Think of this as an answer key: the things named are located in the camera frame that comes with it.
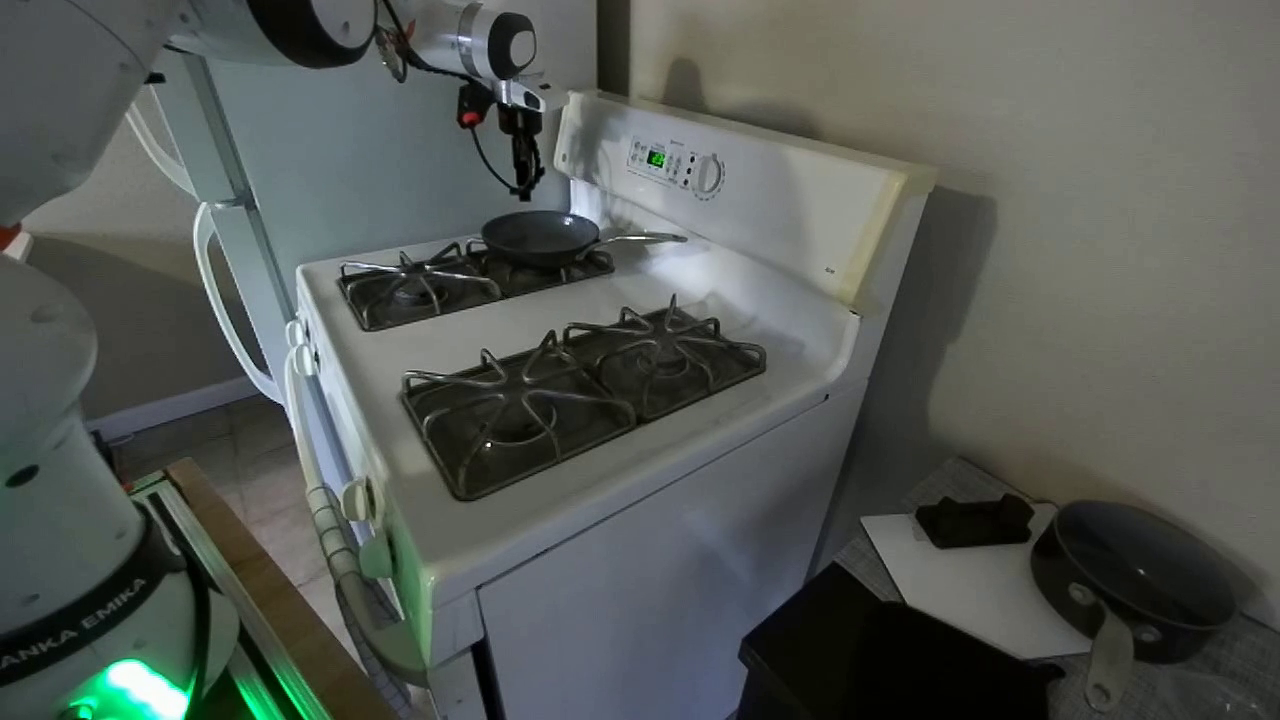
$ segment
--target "tile floor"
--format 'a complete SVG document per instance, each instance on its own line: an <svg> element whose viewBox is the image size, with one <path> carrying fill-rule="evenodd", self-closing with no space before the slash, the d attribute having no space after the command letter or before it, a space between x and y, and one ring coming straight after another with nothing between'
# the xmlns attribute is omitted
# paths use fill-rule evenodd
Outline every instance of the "tile floor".
<svg viewBox="0 0 1280 720"><path fill-rule="evenodd" d="M351 651L330 581L298 493L298 467L284 412L269 399L238 399L126 442L110 442L119 475L144 475L171 460L190 460L232 506L238 524L264 545L281 571L298 590L316 615Z"/></svg>

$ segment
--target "frying pan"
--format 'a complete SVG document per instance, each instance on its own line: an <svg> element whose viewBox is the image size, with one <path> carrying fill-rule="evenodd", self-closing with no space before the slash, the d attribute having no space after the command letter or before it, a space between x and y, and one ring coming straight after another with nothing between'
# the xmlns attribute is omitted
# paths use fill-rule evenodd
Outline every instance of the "frying pan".
<svg viewBox="0 0 1280 720"><path fill-rule="evenodd" d="M600 241L685 241L677 233L600 233L587 215L573 213L510 213L479 227L484 248L530 270L565 270Z"/></svg>
<svg viewBox="0 0 1280 720"><path fill-rule="evenodd" d="M1188 661L1236 615L1228 565L1185 528L1127 508L1064 506L1032 549L1048 603L1091 641L1086 703L1116 709L1134 661Z"/></svg>

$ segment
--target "white wall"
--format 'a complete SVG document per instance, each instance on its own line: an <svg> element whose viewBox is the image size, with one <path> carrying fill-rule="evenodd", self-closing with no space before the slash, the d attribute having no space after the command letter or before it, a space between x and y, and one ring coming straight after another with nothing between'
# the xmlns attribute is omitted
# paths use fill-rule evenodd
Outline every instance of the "white wall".
<svg viewBox="0 0 1280 720"><path fill-rule="evenodd" d="M199 297L190 213L119 125L91 176L27 215L31 266L68 283L99 334L89 416L238 378Z"/></svg>
<svg viewBox="0 0 1280 720"><path fill-rule="evenodd" d="M602 79L945 169L855 442L1211 537L1280 615L1277 0L610 0Z"/></svg>

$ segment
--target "black burner grate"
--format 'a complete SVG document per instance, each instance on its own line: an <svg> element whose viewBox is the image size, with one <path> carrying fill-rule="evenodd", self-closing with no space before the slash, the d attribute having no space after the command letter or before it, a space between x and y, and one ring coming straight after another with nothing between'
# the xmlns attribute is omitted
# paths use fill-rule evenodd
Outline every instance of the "black burner grate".
<svg viewBox="0 0 1280 720"><path fill-rule="evenodd" d="M764 350L723 339L721 321L673 300L548 334L507 362L479 351L472 371L410 371L400 399L447 493L479 500L759 371Z"/></svg>
<svg viewBox="0 0 1280 720"><path fill-rule="evenodd" d="M484 246L447 246L427 259L348 266L335 283L357 325L380 334L608 272L610 256L595 248L558 270L530 270L490 256Z"/></svg>

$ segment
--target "baseboard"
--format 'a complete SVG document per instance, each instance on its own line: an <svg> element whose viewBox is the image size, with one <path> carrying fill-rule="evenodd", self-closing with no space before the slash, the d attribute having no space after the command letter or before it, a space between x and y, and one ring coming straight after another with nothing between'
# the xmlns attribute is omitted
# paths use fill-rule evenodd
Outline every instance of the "baseboard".
<svg viewBox="0 0 1280 720"><path fill-rule="evenodd" d="M196 416L196 412L213 412L219 403L237 403L237 399L249 399L249 397L255 397L255 388L238 378L238 379L204 385L204 388L190 388L190 394L179 394L179 397L158 397L151 403L134 403L134 407L122 407L122 412L110 412L110 416L97 416L97 422L89 422L89 428L99 442L119 442L119 437L134 437L134 434L147 434L147 428L158 428L158 426L171 426L171 422L185 422L185 416Z"/></svg>

